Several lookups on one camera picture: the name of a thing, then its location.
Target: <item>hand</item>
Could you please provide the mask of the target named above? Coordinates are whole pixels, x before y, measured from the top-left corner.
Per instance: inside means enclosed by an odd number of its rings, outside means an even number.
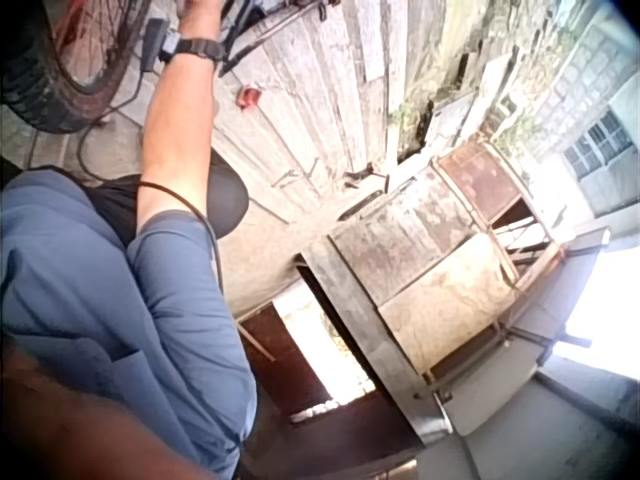
[[[179,31],[185,38],[215,40],[220,31],[222,0],[176,0]]]

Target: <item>blue shirt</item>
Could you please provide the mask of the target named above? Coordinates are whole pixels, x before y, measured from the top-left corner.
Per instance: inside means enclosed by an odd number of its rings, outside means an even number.
[[[256,387],[204,226],[164,212],[124,248],[54,171],[2,195],[3,328],[63,383],[126,405],[167,445],[230,478]]]

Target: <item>sleeve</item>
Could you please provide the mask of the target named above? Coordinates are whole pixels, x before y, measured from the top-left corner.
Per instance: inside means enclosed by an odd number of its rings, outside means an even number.
[[[167,355],[239,445],[255,418],[256,385],[213,272],[206,229],[191,213],[160,213],[143,226],[127,256]]]

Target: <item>black cable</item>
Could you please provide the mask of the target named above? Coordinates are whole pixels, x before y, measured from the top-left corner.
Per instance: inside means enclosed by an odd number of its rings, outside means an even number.
[[[82,156],[82,147],[84,146],[84,143],[87,140],[87,137],[89,136],[89,133],[91,133],[91,130],[93,128],[95,128],[98,123],[100,123],[100,121],[106,117],[107,115],[110,115],[111,113],[115,113],[118,110],[120,110],[123,107],[126,107],[127,105],[129,105],[131,102],[133,102],[137,97],[138,94],[140,93],[140,89],[142,88],[142,79],[144,77],[144,72],[140,72],[140,77],[138,77],[138,84],[136,85],[136,89],[133,92],[133,95],[131,97],[129,97],[127,100],[125,100],[124,102],[111,107],[109,109],[107,109],[102,115],[100,115],[98,118],[96,118],[95,120],[93,120],[93,122],[91,122],[91,124],[87,127],[87,129],[82,133],[82,135],[80,136],[80,139],[78,140],[78,148],[76,150],[76,157],[78,158],[78,164],[80,165],[80,168],[82,169],[82,171],[89,175],[90,177],[100,181],[100,182],[108,182],[109,179],[105,178],[105,177],[101,177],[100,175],[93,173],[91,170],[89,170],[89,168],[87,167],[86,163],[84,162],[84,157]],[[211,244],[213,245],[213,254],[215,255],[215,260],[216,260],[216,275],[218,276],[218,286],[220,287],[220,293],[224,294],[224,286],[223,286],[223,282],[222,282],[222,264],[220,262],[220,253],[218,251],[218,242],[216,241],[216,234],[213,231],[213,227],[211,227],[211,223],[209,223],[209,219],[207,219],[207,217],[205,217],[202,213],[200,213],[200,211],[194,207],[186,198],[182,197],[181,195],[177,194],[176,192],[174,192],[173,190],[168,189],[167,187],[163,187],[162,185],[158,185],[156,183],[151,183],[151,182],[140,182],[138,184],[141,187],[148,187],[148,188],[155,188],[156,190],[160,190],[168,195],[171,195],[173,198],[175,198],[176,200],[182,202],[182,204],[184,206],[186,206],[189,210],[191,210],[191,212],[198,218],[198,220],[200,220],[202,222],[202,224],[204,225],[205,229],[207,230],[207,233],[209,234],[209,237],[211,238]]]
[[[213,245],[213,254],[216,257],[216,275],[218,276],[218,285],[220,287],[220,292],[224,294],[224,287],[222,285],[222,265],[220,263],[220,254],[218,252],[218,242],[216,241],[216,234],[213,231],[213,227],[211,227],[211,224],[209,223],[209,219],[205,217],[200,212],[200,210],[194,207],[193,204],[189,202],[189,200],[187,200],[182,195],[177,194],[176,192],[174,192],[173,190],[167,187],[164,187],[157,183],[145,182],[145,181],[141,181],[138,185],[140,185],[141,187],[155,188],[156,190],[160,190],[161,192],[171,195],[173,198],[175,198],[176,200],[179,200],[185,207],[191,210],[191,212],[193,212],[193,214],[196,217],[198,217],[198,220],[202,222],[204,227],[207,229],[209,238],[211,238],[211,244]]]
[[[89,170],[89,168],[87,167],[86,163],[84,162],[84,157],[82,156],[82,147],[84,147],[84,143],[87,140],[87,137],[89,136],[89,133],[91,133],[91,130],[93,130],[99,123],[100,121],[106,117],[107,115],[110,115],[112,113],[117,112],[118,110],[120,110],[123,107],[126,107],[127,105],[129,105],[130,103],[132,103],[133,101],[135,101],[135,99],[138,97],[138,94],[140,93],[140,89],[142,88],[142,78],[144,77],[144,73],[140,72],[140,76],[138,77],[138,84],[136,85],[136,89],[133,92],[133,95],[131,95],[131,97],[129,97],[127,100],[125,100],[124,102],[114,106],[114,107],[110,107],[108,108],[102,115],[100,115],[98,118],[96,118],[95,120],[93,120],[89,126],[87,127],[87,129],[82,133],[82,135],[80,135],[80,139],[78,140],[78,148],[76,149],[76,157],[78,158],[78,164],[80,165],[80,168],[82,169],[82,171],[89,175],[91,178],[94,178],[100,182],[107,182],[109,181],[108,178],[105,177],[101,177],[100,175],[93,173],[91,170]]]

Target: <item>bicycle wheel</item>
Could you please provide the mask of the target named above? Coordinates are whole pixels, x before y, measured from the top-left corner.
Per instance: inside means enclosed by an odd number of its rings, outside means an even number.
[[[150,0],[20,0],[3,21],[2,102],[38,130],[86,127],[111,102]]]

